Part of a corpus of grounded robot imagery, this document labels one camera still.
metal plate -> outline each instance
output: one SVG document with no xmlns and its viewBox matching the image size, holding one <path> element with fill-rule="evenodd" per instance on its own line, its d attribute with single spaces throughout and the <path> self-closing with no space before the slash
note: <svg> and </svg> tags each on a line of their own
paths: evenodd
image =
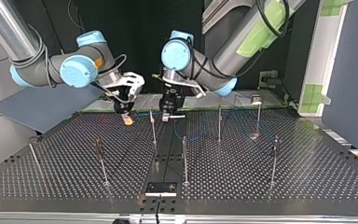
<svg viewBox="0 0 358 224">
<path fill-rule="evenodd" d="M 156 117 L 163 162 L 147 114 L 130 127 L 117 115 L 80 114 L 35 147 L 40 168 L 27 150 L 0 166 L 0 211 L 358 217 L 358 160 L 312 122 L 291 109 L 264 109 L 253 140 L 256 111 L 224 110 L 219 144 L 217 117 L 188 112 L 165 126 Z M 183 160 L 168 160 L 180 155 L 184 135 L 188 187 Z M 282 146 L 271 186 L 275 135 Z M 96 137 L 106 146 L 110 189 L 95 160 Z M 146 184 L 160 179 L 178 183 L 176 197 L 145 197 Z"/>
<path fill-rule="evenodd" d="M 162 127 L 156 118 L 157 136 Z M 94 151 L 97 137 L 109 187 L 103 185 Z M 0 173 L 0 209 L 139 213 L 144 207 L 144 184 L 155 155 L 148 113 L 138 114 L 132 126 L 125 126 L 120 115 L 80 114 L 34 149 L 40 165 L 27 152 L 9 158 Z M 58 207 L 29 206 L 39 202 Z"/>
<path fill-rule="evenodd" d="M 358 160 L 290 109 L 188 113 L 188 178 L 176 211 L 221 215 L 358 215 Z M 272 146 L 280 136 L 275 184 Z"/>
</svg>

